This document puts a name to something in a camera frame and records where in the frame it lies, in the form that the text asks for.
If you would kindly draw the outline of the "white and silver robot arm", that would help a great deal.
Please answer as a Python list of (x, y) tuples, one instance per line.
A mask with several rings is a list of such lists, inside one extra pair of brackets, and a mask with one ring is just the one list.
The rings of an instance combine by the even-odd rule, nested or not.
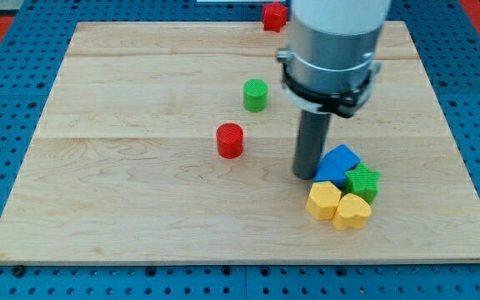
[(282, 85), (308, 113), (352, 117), (372, 94), (376, 46), (390, 0), (294, 0)]

